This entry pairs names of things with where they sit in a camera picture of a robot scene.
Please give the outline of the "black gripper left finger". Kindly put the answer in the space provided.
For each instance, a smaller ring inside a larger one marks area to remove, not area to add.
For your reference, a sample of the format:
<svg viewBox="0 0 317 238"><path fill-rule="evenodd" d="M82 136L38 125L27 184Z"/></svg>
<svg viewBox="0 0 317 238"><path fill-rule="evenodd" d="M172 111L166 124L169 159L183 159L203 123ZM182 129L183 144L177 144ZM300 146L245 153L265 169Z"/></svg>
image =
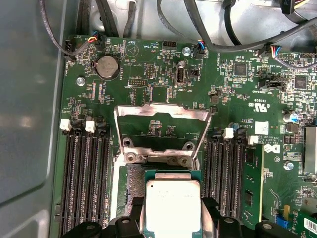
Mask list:
<svg viewBox="0 0 317 238"><path fill-rule="evenodd" d="M106 228L97 222L80 223L62 235L63 238L143 238L140 220L144 205L143 197L134 197L129 216L115 218Z"/></svg>

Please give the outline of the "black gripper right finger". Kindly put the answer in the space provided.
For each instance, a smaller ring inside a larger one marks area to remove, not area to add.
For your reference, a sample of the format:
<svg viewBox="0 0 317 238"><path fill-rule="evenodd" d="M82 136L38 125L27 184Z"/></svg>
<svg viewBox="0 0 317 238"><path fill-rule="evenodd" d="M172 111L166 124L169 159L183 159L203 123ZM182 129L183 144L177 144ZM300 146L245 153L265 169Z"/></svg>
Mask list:
<svg viewBox="0 0 317 238"><path fill-rule="evenodd" d="M223 217L213 198L201 199L201 220L205 238L296 238L297 235L281 226L259 222L252 230L232 217Z"/></svg>

